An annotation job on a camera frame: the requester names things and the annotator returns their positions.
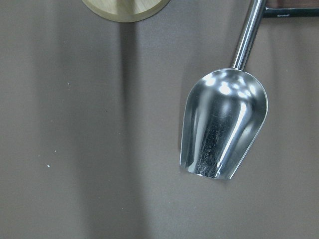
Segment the steel scoop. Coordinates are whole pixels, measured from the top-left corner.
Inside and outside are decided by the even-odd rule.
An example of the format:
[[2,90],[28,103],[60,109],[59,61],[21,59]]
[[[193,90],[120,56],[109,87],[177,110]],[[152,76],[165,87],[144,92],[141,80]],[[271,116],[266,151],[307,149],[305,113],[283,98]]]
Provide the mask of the steel scoop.
[[187,97],[179,160],[187,172],[231,179],[265,122],[266,91],[244,70],[265,7],[251,1],[231,66],[201,78]]

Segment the round wooden stand base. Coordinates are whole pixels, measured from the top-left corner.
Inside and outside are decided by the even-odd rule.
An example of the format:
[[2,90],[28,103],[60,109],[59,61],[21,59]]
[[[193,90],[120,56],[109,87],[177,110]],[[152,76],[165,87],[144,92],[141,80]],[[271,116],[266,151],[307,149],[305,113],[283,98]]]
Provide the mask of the round wooden stand base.
[[138,22],[161,11],[169,0],[83,0],[92,12],[114,22]]

